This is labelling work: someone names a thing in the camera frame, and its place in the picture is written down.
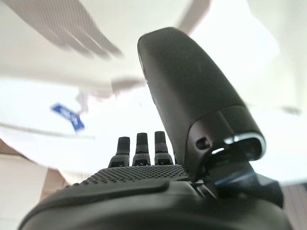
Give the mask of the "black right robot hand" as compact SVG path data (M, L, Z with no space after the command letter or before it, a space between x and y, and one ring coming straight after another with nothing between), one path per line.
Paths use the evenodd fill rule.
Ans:
M120 137L109 166L41 201L21 230L289 230L276 180L251 161L266 141L231 83L182 31L141 36L140 64L165 127L130 161Z

